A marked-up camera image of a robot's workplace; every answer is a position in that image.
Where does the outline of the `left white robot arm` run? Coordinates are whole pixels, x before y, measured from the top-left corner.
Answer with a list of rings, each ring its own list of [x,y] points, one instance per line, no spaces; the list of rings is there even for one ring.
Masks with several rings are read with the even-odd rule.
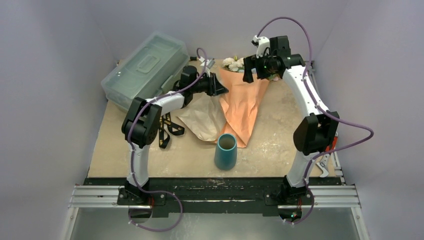
[[[121,127],[129,145],[129,175],[119,189],[118,205],[144,205],[152,200],[153,194],[164,194],[162,190],[149,189],[148,171],[149,151],[161,128],[161,118],[186,107],[194,94],[216,97],[228,92],[215,73],[198,72],[195,66],[188,65],[168,93],[133,99]]]

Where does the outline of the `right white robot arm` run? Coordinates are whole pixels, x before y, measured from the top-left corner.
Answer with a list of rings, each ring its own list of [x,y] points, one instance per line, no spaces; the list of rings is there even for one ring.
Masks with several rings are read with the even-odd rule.
[[[300,54],[293,54],[287,36],[267,38],[255,35],[251,43],[256,53],[243,59],[243,81],[253,83],[256,72],[258,80],[278,76],[289,86],[303,116],[293,133],[295,158],[284,176],[275,200],[294,203],[308,189],[309,176],[317,158],[330,150],[338,128],[339,114],[329,111],[318,93],[309,85],[306,63]]]

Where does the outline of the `black gold lettered ribbon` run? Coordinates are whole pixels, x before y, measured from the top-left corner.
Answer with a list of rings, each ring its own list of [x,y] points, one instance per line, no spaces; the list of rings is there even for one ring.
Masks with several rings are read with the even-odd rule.
[[[162,115],[159,119],[158,146],[166,149],[171,141],[171,136],[182,136],[185,134],[185,128],[172,121],[171,113]]]

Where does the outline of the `orange flower bouquet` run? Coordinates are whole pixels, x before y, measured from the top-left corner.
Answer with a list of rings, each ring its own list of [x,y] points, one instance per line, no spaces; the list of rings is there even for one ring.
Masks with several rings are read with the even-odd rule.
[[[244,73],[245,72],[244,58],[243,57],[238,58],[237,56],[227,57],[224,60],[222,60],[221,67],[230,72]],[[253,75],[256,75],[257,74],[256,69],[253,68],[251,70],[251,73]],[[281,80],[281,78],[277,74],[267,77],[266,79],[270,81]]]

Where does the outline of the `orange beige wrapping paper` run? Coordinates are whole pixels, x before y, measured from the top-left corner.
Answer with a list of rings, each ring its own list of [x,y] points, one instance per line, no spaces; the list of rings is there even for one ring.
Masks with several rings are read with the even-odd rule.
[[[216,143],[223,134],[235,136],[238,148],[247,147],[269,82],[243,81],[243,74],[219,70],[219,80],[229,90],[219,96],[196,94],[183,109],[173,111],[201,141]]]

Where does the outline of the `translucent plastic storage box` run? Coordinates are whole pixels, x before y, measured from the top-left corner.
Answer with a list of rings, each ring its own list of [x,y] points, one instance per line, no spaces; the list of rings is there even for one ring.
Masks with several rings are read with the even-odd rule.
[[[126,112],[133,99],[150,99],[170,91],[188,65],[186,44],[154,32],[102,81],[108,101]]]

